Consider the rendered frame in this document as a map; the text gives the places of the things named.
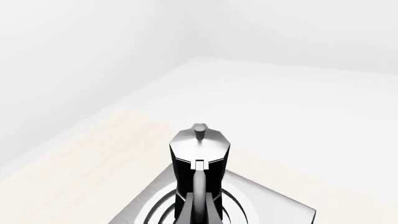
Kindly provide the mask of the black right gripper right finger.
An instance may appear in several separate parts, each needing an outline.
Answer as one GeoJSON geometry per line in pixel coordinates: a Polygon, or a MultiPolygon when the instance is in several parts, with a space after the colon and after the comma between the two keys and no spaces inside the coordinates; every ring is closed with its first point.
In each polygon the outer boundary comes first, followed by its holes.
{"type": "Polygon", "coordinates": [[[223,224],[215,207],[212,194],[206,194],[207,224],[223,224]]]}

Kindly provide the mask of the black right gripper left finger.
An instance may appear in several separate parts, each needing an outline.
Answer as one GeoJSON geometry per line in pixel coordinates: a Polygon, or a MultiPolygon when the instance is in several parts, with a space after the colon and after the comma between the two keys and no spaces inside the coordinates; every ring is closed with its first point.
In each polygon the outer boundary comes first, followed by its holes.
{"type": "Polygon", "coordinates": [[[175,224],[193,224],[192,208],[193,208],[193,193],[188,192],[184,201],[184,205],[180,212],[180,215],[176,219],[175,224]]]}

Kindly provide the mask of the silver and black moka pot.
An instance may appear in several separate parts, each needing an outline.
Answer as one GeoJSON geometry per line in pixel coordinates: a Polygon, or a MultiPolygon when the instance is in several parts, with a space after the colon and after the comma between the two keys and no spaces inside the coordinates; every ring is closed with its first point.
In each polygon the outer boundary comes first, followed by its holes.
{"type": "Polygon", "coordinates": [[[175,222],[188,192],[193,193],[193,224],[207,224],[206,194],[212,194],[222,219],[222,180],[226,170],[230,143],[206,124],[194,124],[180,131],[169,143],[177,181],[175,222]]]}

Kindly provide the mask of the flat black stove plate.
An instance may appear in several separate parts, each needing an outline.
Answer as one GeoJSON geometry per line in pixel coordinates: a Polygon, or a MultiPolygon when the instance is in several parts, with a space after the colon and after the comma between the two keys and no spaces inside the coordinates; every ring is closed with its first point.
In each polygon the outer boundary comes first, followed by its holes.
{"type": "MultiPolygon", "coordinates": [[[[166,167],[108,224],[174,224],[177,182],[166,167]]],[[[316,210],[227,170],[222,181],[224,224],[313,224],[316,210]]]]}

